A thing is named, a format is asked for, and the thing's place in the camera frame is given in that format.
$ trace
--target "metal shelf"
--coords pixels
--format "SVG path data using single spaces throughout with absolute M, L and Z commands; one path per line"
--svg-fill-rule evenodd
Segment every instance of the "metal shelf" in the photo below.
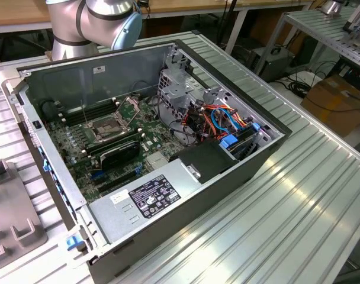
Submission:
M 360 50 L 340 41 L 347 34 L 343 26 L 354 10 L 352 7 L 343 7 L 338 18 L 331 18 L 318 10 L 284 13 L 268 41 L 255 73 L 259 74 L 286 22 L 360 66 Z
M 137 45 L 173 39 L 218 68 L 292 136 L 252 180 L 113 283 L 333 282 L 360 237 L 360 154 L 201 35 L 167 35 Z M 3 63 L 0 70 L 32 63 Z M 194 73 L 213 85 L 202 70 Z M 65 227 L 1 90 L 0 157 L 18 163 L 49 235 L 45 245 L 1 269 L 0 283 L 92 283 L 86 264 L 68 266 L 67 252 L 57 245 Z

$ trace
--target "motherboard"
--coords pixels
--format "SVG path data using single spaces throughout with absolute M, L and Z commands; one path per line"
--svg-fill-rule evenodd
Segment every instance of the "motherboard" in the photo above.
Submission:
M 163 166 L 187 145 L 163 125 L 151 101 L 126 97 L 116 110 L 78 111 L 50 122 L 49 134 L 73 179 L 92 202 Z

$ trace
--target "blue drive bracket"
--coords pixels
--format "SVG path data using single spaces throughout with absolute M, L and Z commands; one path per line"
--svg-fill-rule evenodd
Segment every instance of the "blue drive bracket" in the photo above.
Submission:
M 72 235 L 67 238 L 67 250 L 72 250 L 75 247 L 79 247 L 84 244 L 84 241 L 81 236 L 78 234 Z
M 221 139 L 221 145 L 224 148 L 228 148 L 230 145 L 232 145 L 236 142 L 238 142 L 238 139 L 233 134 L 230 134 Z
M 261 126 L 259 125 L 259 123 L 256 123 L 256 122 L 254 122 L 254 123 L 252 124 L 252 127 L 253 127 L 256 131 L 259 131 L 259 129 L 261 129 Z
M 49 169 L 49 162 L 47 161 L 47 159 L 44 159 L 43 160 L 43 170 L 45 172 L 48 172 L 50 169 Z

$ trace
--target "warning label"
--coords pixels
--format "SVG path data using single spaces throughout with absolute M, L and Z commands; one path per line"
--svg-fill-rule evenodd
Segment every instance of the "warning label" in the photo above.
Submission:
M 146 182 L 128 194 L 147 219 L 181 198 L 164 175 Z

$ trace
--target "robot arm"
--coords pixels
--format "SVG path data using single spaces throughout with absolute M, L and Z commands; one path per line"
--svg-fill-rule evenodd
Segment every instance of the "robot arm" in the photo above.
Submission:
M 112 50 L 134 45 L 142 16 L 133 0 L 46 0 L 53 33 L 53 60 L 97 53 L 95 43 Z

